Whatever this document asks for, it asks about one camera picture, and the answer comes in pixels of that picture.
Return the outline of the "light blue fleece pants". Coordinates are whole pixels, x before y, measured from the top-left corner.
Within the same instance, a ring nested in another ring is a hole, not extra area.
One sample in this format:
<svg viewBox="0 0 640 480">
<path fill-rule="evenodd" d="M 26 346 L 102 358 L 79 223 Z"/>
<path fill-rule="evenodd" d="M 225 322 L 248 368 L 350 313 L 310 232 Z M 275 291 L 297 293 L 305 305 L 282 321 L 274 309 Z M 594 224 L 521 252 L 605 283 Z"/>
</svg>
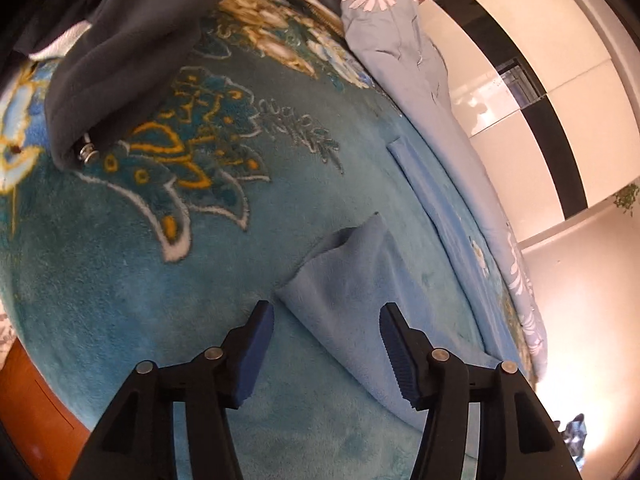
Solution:
<svg viewBox="0 0 640 480">
<path fill-rule="evenodd" d="M 421 428 L 425 417 L 402 397 L 378 328 L 386 302 L 465 363 L 512 360 L 528 370 L 530 362 L 497 263 L 438 160 L 406 138 L 387 151 L 432 246 L 376 212 L 326 236 L 277 296 L 378 403 Z"/>
</svg>

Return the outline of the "teal floral bed blanket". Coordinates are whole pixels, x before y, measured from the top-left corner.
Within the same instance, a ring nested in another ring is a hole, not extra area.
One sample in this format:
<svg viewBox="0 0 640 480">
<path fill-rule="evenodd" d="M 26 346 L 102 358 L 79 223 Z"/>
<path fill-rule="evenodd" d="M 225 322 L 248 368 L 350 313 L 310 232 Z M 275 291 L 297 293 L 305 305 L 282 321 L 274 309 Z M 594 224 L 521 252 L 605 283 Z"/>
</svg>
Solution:
<svg viewBox="0 0 640 480">
<path fill-rule="evenodd" d="M 189 361 L 268 300 L 256 389 L 229 416 L 244 476 L 407 478 L 424 424 L 277 296 L 376 212 L 433 244 L 387 147 L 437 157 L 344 41 L 297 0 L 224 0 L 160 106 L 76 171 L 55 167 L 44 123 L 60 63 L 24 63 L 2 96 L 1 302 L 66 408 L 93 427 L 137 362 Z"/>
</svg>

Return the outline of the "green hanging plant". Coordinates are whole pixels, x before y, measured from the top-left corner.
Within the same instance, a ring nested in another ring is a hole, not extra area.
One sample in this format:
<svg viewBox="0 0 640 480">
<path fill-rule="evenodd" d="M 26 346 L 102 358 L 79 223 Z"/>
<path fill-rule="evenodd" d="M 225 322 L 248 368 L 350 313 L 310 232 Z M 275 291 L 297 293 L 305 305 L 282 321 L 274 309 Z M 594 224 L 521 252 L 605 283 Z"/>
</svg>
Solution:
<svg viewBox="0 0 640 480">
<path fill-rule="evenodd" d="M 638 203 L 640 186 L 629 183 L 614 194 L 614 205 L 624 214 L 634 215 L 634 206 Z"/>
</svg>

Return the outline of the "white black-striped wardrobe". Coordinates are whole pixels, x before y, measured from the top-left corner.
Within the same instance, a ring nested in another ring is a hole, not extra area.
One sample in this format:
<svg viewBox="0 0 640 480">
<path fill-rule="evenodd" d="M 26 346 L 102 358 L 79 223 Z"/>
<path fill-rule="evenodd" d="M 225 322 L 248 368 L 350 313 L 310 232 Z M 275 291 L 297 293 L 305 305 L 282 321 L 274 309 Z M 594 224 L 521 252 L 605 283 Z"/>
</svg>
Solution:
<svg viewBox="0 0 640 480">
<path fill-rule="evenodd" d="M 425 0 L 452 109 L 519 242 L 639 174 L 639 52 L 604 0 Z"/>
</svg>

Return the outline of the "dark navy fleece jacket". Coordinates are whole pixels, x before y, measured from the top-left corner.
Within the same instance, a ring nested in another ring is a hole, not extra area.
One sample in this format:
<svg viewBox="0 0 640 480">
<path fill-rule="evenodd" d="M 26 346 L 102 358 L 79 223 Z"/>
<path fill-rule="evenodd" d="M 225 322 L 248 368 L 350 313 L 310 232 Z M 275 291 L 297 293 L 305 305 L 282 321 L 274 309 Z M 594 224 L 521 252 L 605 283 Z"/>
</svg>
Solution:
<svg viewBox="0 0 640 480">
<path fill-rule="evenodd" d="M 220 0 L 17 0 L 1 53 L 34 55 L 86 22 L 55 70 L 44 101 L 49 145 L 62 170 L 87 145 L 102 152 L 155 110 Z"/>
</svg>

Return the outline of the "light blue daisy quilt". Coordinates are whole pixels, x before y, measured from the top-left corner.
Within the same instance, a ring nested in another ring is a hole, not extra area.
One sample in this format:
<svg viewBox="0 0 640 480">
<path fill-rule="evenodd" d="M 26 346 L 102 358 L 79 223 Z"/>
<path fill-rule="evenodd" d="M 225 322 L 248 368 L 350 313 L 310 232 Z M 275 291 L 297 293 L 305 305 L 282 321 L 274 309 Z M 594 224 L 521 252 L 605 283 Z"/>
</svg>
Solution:
<svg viewBox="0 0 640 480">
<path fill-rule="evenodd" d="M 536 376 L 548 339 L 512 226 L 480 156 L 452 112 L 446 65 L 424 32 L 419 0 L 341 0 L 350 50 L 393 99 L 454 182 L 485 237 L 518 312 Z"/>
</svg>

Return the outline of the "orange wooden bed frame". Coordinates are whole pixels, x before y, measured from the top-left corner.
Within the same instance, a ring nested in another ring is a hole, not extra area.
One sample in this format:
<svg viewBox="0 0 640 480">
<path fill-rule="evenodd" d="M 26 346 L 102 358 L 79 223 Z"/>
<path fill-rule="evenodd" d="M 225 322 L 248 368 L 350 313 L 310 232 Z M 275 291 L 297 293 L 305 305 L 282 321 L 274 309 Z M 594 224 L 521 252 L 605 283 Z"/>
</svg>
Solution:
<svg viewBox="0 0 640 480">
<path fill-rule="evenodd" d="M 68 478 L 90 434 L 58 400 L 18 341 L 1 370 L 1 422 L 38 479 Z"/>
</svg>

